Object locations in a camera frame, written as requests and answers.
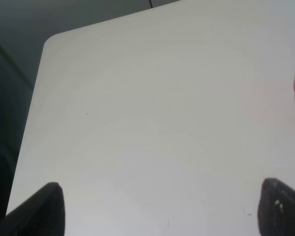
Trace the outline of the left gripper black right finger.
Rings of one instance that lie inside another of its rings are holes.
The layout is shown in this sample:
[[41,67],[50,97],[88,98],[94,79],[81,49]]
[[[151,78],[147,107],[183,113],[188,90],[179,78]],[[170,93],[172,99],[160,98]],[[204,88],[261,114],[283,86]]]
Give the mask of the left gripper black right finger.
[[295,190],[277,178],[262,183],[258,228],[262,236],[295,236]]

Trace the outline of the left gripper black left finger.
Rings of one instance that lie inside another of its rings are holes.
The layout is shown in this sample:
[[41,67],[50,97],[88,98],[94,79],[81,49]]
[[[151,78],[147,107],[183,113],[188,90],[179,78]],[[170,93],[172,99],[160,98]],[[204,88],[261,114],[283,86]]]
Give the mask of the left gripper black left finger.
[[63,236],[65,205],[61,186],[49,182],[0,221],[0,236]]

